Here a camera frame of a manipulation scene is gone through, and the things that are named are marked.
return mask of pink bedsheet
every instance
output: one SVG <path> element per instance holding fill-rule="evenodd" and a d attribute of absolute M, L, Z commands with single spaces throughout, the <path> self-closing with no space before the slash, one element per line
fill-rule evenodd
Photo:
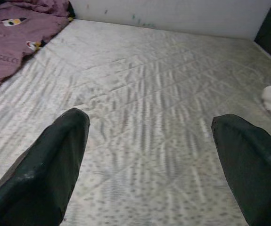
<path fill-rule="evenodd" d="M 0 84 L 68 23 L 68 0 L 8 0 L 0 5 Z"/>

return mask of bed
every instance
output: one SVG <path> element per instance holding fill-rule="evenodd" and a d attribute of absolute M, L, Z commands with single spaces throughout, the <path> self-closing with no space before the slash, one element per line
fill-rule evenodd
<path fill-rule="evenodd" d="M 63 226 L 245 226 L 212 139 L 237 114 L 271 134 L 271 59 L 247 40 L 74 20 L 0 86 L 0 178 L 55 118 L 90 117 Z"/>

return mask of mattress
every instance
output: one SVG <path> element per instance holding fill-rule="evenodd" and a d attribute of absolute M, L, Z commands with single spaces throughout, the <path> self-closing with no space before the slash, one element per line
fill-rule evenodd
<path fill-rule="evenodd" d="M 61 113 L 90 116 L 63 226 L 247 225 L 212 139 L 237 114 L 271 134 L 254 43 L 74 20 L 0 86 L 0 178 Z"/>

